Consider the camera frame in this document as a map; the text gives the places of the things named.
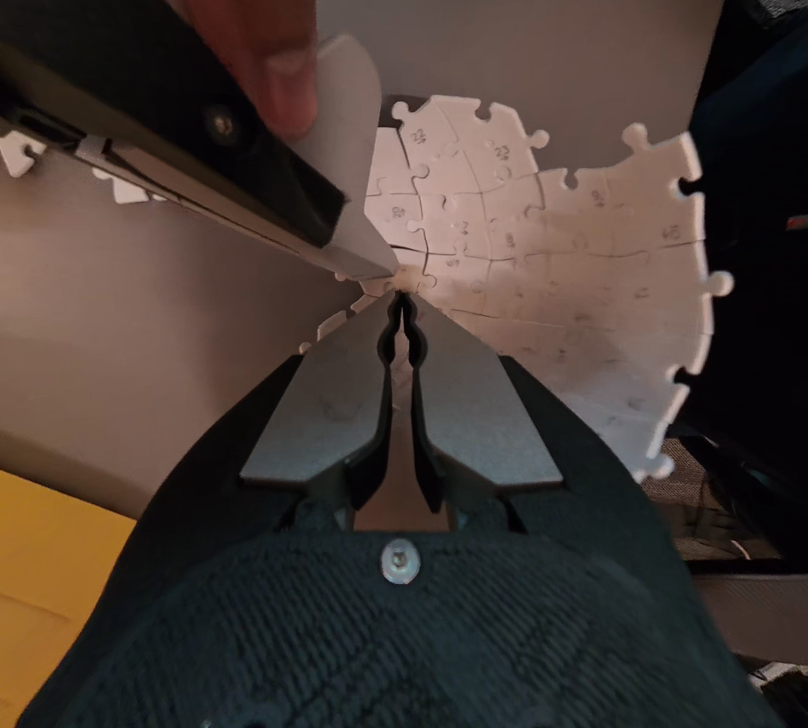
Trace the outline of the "partly built puzzle ball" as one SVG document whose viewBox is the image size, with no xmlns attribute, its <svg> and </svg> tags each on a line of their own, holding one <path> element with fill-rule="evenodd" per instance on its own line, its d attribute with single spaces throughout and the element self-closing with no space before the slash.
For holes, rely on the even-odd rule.
<svg viewBox="0 0 808 728">
<path fill-rule="evenodd" d="M 398 101 L 379 127 L 365 213 L 393 248 L 393 278 L 362 283 L 358 313 L 385 291 L 414 291 L 501 355 L 520 362 L 607 444 L 637 482 L 665 479 L 662 452 L 688 396 L 679 370 L 702 371 L 712 299 L 734 285 L 711 272 L 702 177 L 689 132 L 605 168 L 540 170 L 511 107 L 433 96 Z"/>
</svg>

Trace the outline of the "yellow plastic bin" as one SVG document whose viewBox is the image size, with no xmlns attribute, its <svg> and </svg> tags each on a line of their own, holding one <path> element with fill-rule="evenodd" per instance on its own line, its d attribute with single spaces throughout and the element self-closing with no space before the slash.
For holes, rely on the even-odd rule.
<svg viewBox="0 0 808 728">
<path fill-rule="evenodd" d="M 136 521 L 1 472 L 1 726 L 87 622 Z"/>
</svg>

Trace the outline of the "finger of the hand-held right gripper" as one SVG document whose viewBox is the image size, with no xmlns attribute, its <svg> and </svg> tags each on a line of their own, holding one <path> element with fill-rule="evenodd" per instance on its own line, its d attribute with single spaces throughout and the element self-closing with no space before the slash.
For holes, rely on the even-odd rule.
<svg viewBox="0 0 808 728">
<path fill-rule="evenodd" d="M 117 166 L 140 173 L 159 184 L 169 201 L 333 272 L 325 261 L 325 246 L 319 248 L 305 242 L 301 236 L 288 233 L 278 223 L 248 208 L 242 201 L 227 198 L 217 189 L 185 175 L 130 143 L 88 135 L 79 142 L 74 156 L 91 167 Z"/>
<path fill-rule="evenodd" d="M 333 273 L 345 279 L 391 278 L 399 267 L 398 258 L 365 212 L 366 197 L 356 186 L 342 188 L 325 176 L 326 222 L 329 239 L 325 261 Z"/>
</svg>

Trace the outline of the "person's dark-clothed torso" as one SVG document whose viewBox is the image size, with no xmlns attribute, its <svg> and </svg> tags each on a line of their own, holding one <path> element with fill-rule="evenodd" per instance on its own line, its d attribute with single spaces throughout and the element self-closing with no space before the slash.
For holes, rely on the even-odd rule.
<svg viewBox="0 0 808 728">
<path fill-rule="evenodd" d="M 689 132 L 709 268 L 734 289 L 672 430 L 721 503 L 806 570 L 806 8 L 724 0 Z"/>
</svg>

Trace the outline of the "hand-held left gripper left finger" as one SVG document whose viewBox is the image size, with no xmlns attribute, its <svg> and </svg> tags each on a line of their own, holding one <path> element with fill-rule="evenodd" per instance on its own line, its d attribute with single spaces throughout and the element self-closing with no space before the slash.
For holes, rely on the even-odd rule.
<svg viewBox="0 0 808 728">
<path fill-rule="evenodd" d="M 243 466 L 244 482 L 360 510 L 384 480 L 401 294 L 390 291 L 302 357 Z"/>
</svg>

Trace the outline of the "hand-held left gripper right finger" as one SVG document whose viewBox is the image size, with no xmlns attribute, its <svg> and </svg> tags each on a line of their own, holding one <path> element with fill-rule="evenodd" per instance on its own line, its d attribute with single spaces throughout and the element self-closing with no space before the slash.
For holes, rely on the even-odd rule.
<svg viewBox="0 0 808 728">
<path fill-rule="evenodd" d="M 563 476 L 500 356 L 416 294 L 402 296 L 415 473 L 430 511 L 470 511 Z"/>
</svg>

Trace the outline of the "white puzzle piece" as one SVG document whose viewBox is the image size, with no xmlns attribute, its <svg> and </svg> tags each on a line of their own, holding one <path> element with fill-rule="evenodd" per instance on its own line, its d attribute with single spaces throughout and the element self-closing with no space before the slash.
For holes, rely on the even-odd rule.
<svg viewBox="0 0 808 728">
<path fill-rule="evenodd" d="M 109 180 L 112 183 L 113 198 L 118 205 L 169 200 L 159 184 L 131 169 L 92 166 L 92 173 L 97 179 Z"/>
<path fill-rule="evenodd" d="M 48 148 L 45 143 L 17 130 L 1 136 L 0 146 L 2 162 L 12 178 L 24 176 Z"/>
</svg>

